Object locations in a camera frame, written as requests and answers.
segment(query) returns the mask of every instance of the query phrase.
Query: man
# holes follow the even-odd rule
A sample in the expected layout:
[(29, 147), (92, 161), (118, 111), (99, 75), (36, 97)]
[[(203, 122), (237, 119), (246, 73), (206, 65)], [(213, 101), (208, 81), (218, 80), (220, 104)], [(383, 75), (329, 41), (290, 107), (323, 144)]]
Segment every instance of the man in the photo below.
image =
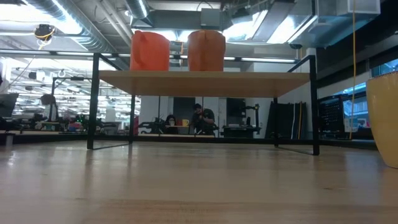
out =
[(195, 111), (191, 125), (196, 129), (196, 133), (214, 135), (216, 129), (214, 113), (211, 109), (203, 109), (199, 103), (193, 105)]

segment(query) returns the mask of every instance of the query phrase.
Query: woman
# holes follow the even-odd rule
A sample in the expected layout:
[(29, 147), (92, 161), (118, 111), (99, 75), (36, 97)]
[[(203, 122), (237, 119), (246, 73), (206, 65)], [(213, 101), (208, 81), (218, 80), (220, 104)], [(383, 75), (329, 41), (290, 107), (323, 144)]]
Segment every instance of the woman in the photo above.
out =
[(165, 121), (165, 134), (178, 134), (178, 128), (174, 127), (175, 126), (175, 116), (170, 114), (167, 116), (166, 121)]

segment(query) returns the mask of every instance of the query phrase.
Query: person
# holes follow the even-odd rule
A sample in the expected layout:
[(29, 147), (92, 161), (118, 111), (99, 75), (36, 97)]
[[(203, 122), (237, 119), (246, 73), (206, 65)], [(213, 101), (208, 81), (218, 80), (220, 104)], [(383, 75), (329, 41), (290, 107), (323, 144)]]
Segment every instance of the person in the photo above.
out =
[(211, 109), (203, 109), (199, 103), (193, 105), (193, 110), (195, 111), (192, 119), (191, 125), (196, 129), (196, 133), (214, 135), (215, 129), (215, 118), (214, 113)]
[(166, 121), (165, 121), (165, 129), (164, 129), (164, 133), (165, 134), (178, 134), (178, 128), (177, 127), (173, 127), (175, 126), (175, 116), (170, 114), (166, 117)]

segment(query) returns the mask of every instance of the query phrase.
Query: orange container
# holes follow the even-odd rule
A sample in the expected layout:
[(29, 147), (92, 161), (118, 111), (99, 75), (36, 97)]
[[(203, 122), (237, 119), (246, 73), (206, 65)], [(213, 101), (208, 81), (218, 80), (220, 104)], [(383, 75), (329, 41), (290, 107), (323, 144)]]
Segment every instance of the orange container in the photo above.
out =
[(169, 70), (170, 42), (164, 36), (137, 30), (131, 42), (130, 70)]
[(188, 36), (190, 71), (223, 71), (225, 37), (217, 31), (199, 30)]

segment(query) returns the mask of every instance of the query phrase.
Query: ductwork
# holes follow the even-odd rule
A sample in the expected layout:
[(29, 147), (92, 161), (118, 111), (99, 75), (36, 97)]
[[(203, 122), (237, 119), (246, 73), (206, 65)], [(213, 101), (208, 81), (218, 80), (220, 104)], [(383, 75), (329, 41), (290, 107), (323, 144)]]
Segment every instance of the ductwork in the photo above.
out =
[(72, 0), (26, 0), (26, 2), (60, 22), (69, 20), (77, 27), (81, 27), (80, 34), (88, 37), (74, 40), (89, 52), (116, 51)]
[(149, 15), (149, 5), (146, 0), (124, 0), (127, 9), (136, 19), (144, 19)]

